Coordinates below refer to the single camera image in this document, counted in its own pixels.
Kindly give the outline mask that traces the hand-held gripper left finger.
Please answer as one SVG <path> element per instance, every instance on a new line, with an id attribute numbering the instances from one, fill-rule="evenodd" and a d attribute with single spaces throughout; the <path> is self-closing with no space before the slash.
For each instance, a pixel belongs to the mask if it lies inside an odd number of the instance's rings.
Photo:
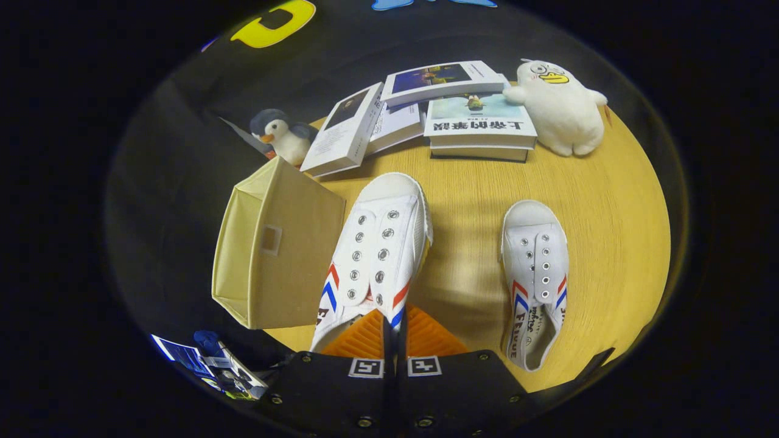
<path id="1" fill-rule="evenodd" d="M 329 347 L 340 356 L 298 352 L 268 390 L 268 418 L 295 437 L 384 437 L 388 332 L 373 310 Z"/>

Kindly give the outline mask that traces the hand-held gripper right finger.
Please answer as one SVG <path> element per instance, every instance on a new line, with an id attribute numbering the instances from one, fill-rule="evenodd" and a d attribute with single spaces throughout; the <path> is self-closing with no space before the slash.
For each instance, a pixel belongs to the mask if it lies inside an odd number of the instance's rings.
<path id="1" fill-rule="evenodd" d="M 399 358 L 404 437 L 503 437 L 529 420 L 529 398 L 499 354 L 470 351 L 409 305 Z"/>

